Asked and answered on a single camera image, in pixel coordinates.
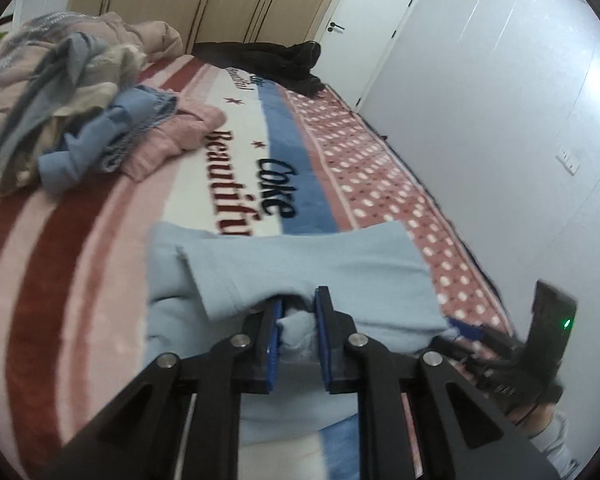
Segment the right hand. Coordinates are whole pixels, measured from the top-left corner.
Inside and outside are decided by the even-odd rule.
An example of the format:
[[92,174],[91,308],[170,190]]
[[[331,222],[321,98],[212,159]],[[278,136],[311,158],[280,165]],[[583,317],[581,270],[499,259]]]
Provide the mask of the right hand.
[[513,409],[507,418],[524,434],[535,437],[546,429],[553,420],[555,404],[529,404],[519,405]]

